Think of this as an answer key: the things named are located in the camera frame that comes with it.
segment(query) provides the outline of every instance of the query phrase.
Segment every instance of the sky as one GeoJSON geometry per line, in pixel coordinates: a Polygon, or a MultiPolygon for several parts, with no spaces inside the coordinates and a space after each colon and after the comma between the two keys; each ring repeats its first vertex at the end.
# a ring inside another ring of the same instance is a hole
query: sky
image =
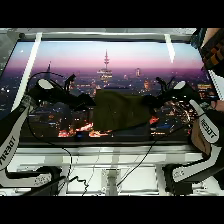
{"type": "MultiPolygon", "coordinates": [[[[19,42],[14,49],[8,68],[24,68],[33,42],[19,42]]],[[[33,68],[74,69],[97,72],[105,67],[106,50],[113,71],[141,68],[200,69],[203,64],[199,52],[190,44],[173,43],[175,57],[170,61],[166,43],[156,42],[101,42],[101,41],[43,41],[40,43],[33,68]]]]}

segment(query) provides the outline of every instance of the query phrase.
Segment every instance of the purple sky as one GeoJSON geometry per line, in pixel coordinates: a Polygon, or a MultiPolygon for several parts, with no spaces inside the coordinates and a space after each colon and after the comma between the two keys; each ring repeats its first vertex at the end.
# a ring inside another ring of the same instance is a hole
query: purple sky
{"type": "MultiPolygon", "coordinates": [[[[25,68],[32,42],[17,44],[8,68],[25,68]]],[[[174,43],[175,58],[171,63],[166,43],[156,42],[96,42],[96,41],[44,41],[41,42],[33,69],[69,69],[96,73],[103,68],[106,50],[114,72],[141,68],[150,70],[201,69],[200,55],[190,44],[174,43]]]]}

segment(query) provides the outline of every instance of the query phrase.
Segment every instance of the screen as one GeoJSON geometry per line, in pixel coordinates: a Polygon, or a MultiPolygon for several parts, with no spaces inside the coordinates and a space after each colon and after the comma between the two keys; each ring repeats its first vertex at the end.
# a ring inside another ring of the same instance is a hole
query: screen
{"type": "MultiPolygon", "coordinates": [[[[0,79],[0,119],[12,108],[23,72],[27,65],[34,42],[18,42],[0,79]]],[[[34,77],[29,89],[39,78],[52,79],[61,86],[75,74],[69,86],[70,93],[78,96],[89,94],[93,99],[98,89],[108,89],[132,95],[154,95],[160,93],[156,77],[169,82],[173,87],[179,81],[186,81],[197,90],[203,99],[216,97],[216,91],[207,74],[202,70],[198,50],[190,44],[172,43],[174,58],[171,60],[166,43],[158,42],[107,42],[107,41],[42,41],[39,45],[31,75],[34,77]],[[63,78],[49,72],[63,75],[63,78]]],[[[169,134],[189,119],[195,119],[195,111],[182,103],[178,109],[167,102],[157,110],[146,124],[119,131],[95,131],[93,129],[93,108],[73,112],[68,106],[43,102],[30,114],[30,124],[36,136],[46,138],[70,138],[92,141],[140,141],[169,134]]],[[[186,140],[190,128],[185,126],[166,140],[186,140]]],[[[21,137],[31,137],[26,122],[21,137]]]]}

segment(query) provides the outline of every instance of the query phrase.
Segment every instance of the dark green cloth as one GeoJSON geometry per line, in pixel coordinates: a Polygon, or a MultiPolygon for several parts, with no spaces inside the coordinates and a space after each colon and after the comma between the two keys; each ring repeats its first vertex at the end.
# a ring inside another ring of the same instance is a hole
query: dark green cloth
{"type": "Polygon", "coordinates": [[[121,94],[112,90],[97,90],[93,110],[93,129],[119,130],[149,122],[149,108],[142,96],[121,94]]]}

